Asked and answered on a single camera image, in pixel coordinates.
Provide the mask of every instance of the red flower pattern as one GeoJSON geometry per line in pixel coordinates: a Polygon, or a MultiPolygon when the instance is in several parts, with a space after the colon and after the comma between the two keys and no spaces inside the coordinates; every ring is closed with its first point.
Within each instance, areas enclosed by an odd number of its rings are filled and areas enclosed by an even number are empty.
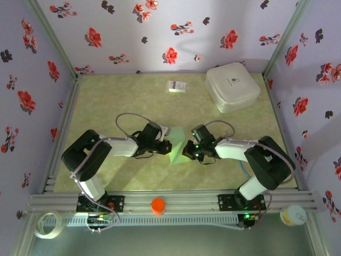
{"type": "Polygon", "coordinates": [[[24,36],[23,36],[23,42],[24,42],[25,44],[30,44],[30,38],[27,36],[27,34],[24,34],[24,36]]]}
{"type": "Polygon", "coordinates": [[[289,67],[290,63],[293,62],[297,57],[298,45],[294,45],[288,49],[287,55],[285,55],[287,66],[289,67]]]}
{"type": "Polygon", "coordinates": [[[37,39],[35,39],[34,36],[31,38],[31,45],[34,49],[37,49],[37,39]]]}
{"type": "Polygon", "coordinates": [[[109,56],[109,60],[113,61],[114,64],[120,64],[123,62],[129,63],[129,60],[126,60],[126,55],[122,53],[120,56],[109,56]]]}
{"type": "Polygon", "coordinates": [[[57,135],[57,131],[58,131],[57,128],[51,129],[52,141],[54,141],[55,136],[57,135]]]}
{"type": "Polygon", "coordinates": [[[329,190],[326,191],[326,195],[327,195],[329,198],[332,198],[332,193],[331,193],[329,190]]]}
{"type": "Polygon", "coordinates": [[[337,65],[336,68],[333,68],[330,75],[333,83],[335,83],[335,81],[339,81],[341,78],[341,64],[337,65]]]}
{"type": "Polygon", "coordinates": [[[15,134],[13,132],[11,132],[12,127],[7,126],[5,129],[6,132],[6,139],[5,139],[5,144],[1,145],[1,152],[2,153],[6,153],[8,150],[10,150],[11,152],[14,150],[15,147],[15,138],[17,137],[18,133],[19,133],[19,129],[16,128],[14,130],[15,134]]]}
{"type": "Polygon", "coordinates": [[[177,52],[173,47],[170,47],[166,53],[163,55],[164,63],[175,64],[175,59],[177,58],[177,52]]]}
{"type": "Polygon", "coordinates": [[[56,82],[59,78],[59,72],[57,71],[57,67],[52,61],[48,61],[47,65],[48,65],[48,70],[50,71],[51,78],[56,82]]]}
{"type": "Polygon", "coordinates": [[[155,0],[147,0],[145,5],[148,9],[156,10],[156,6],[158,6],[158,4],[159,3],[155,0]]]}
{"type": "Polygon", "coordinates": [[[320,84],[321,84],[321,85],[327,85],[329,81],[330,81],[330,78],[329,78],[327,75],[324,75],[324,76],[320,79],[320,84]]]}
{"type": "Polygon", "coordinates": [[[32,53],[37,53],[37,39],[32,35],[32,38],[29,37],[33,33],[33,29],[30,23],[27,23],[25,18],[21,20],[22,27],[25,30],[25,34],[23,36],[23,42],[25,44],[26,49],[31,49],[32,53]]]}
{"type": "Polygon", "coordinates": [[[151,14],[149,11],[148,12],[142,12],[142,20],[143,21],[148,21],[150,17],[151,17],[151,14]]]}
{"type": "Polygon", "coordinates": [[[341,180],[341,165],[338,167],[335,167],[335,175],[338,176],[338,179],[341,180]]]}
{"type": "Polygon", "coordinates": [[[233,44],[237,41],[237,39],[238,39],[238,35],[237,35],[236,31],[235,30],[231,30],[230,33],[228,33],[225,36],[225,39],[224,39],[225,46],[224,46],[224,48],[225,49],[232,49],[233,48],[233,44]]]}
{"type": "Polygon", "coordinates": [[[294,114],[297,117],[299,114],[303,114],[307,110],[308,98],[297,98],[296,103],[293,104],[294,114]]]}
{"type": "Polygon", "coordinates": [[[28,23],[25,19],[21,20],[21,25],[24,28],[27,35],[30,35],[33,33],[33,29],[30,23],[28,23]]]}
{"type": "Polygon", "coordinates": [[[86,35],[87,41],[89,42],[89,46],[95,46],[96,48],[102,47],[101,44],[101,34],[98,33],[94,28],[89,28],[89,31],[86,35]]]}
{"type": "Polygon", "coordinates": [[[136,12],[143,12],[142,4],[136,4],[134,9],[136,12]]]}
{"type": "Polygon", "coordinates": [[[200,60],[201,60],[201,56],[196,55],[196,56],[194,57],[194,60],[195,60],[195,61],[200,61],[200,60]]]}
{"type": "Polygon", "coordinates": [[[273,80],[270,79],[270,80],[269,80],[269,88],[270,88],[270,90],[272,89],[272,83],[273,83],[273,80]]]}
{"type": "Polygon", "coordinates": [[[332,69],[331,62],[324,64],[324,72],[329,73],[332,69]]]}
{"type": "Polygon", "coordinates": [[[28,111],[28,114],[30,115],[36,107],[36,103],[32,101],[31,95],[27,91],[18,91],[18,96],[22,110],[25,112],[28,111]]]}

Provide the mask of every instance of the black bracket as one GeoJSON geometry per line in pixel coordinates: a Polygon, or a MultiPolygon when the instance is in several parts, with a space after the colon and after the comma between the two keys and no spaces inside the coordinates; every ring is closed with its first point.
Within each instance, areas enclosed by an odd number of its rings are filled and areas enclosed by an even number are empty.
{"type": "Polygon", "coordinates": [[[248,201],[244,206],[236,203],[235,194],[221,194],[217,196],[219,211],[263,211],[266,209],[263,195],[258,195],[251,201],[248,201]]]}
{"type": "MultiPolygon", "coordinates": [[[[124,196],[107,196],[101,204],[113,208],[116,212],[123,212],[124,196]]],[[[84,195],[78,197],[76,212],[108,212],[90,202],[84,195]]]]}

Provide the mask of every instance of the label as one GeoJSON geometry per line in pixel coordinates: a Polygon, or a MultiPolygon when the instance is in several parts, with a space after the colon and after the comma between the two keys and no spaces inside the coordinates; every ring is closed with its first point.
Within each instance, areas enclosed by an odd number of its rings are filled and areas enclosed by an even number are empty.
{"type": "Polygon", "coordinates": [[[168,81],[169,92],[185,92],[186,91],[186,82],[179,82],[179,81],[168,81]]]}

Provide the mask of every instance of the container lid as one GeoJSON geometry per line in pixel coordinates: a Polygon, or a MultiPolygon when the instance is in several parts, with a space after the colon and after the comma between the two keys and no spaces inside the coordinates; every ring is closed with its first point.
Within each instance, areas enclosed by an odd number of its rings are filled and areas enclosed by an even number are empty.
{"type": "Polygon", "coordinates": [[[230,104],[257,98],[261,93],[261,88],[239,62],[210,69],[207,79],[218,95],[230,104]]]}

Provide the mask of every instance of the white plastic container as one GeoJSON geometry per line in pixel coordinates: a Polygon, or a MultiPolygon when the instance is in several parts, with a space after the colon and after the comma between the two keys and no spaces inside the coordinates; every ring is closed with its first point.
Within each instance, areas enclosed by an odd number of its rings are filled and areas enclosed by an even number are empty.
{"type": "Polygon", "coordinates": [[[205,87],[222,113],[251,106],[261,93],[261,88],[239,62],[210,69],[205,87]]]}
{"type": "Polygon", "coordinates": [[[283,223],[287,226],[303,225],[307,221],[307,214],[302,207],[292,204],[283,208],[279,213],[283,223]]]}

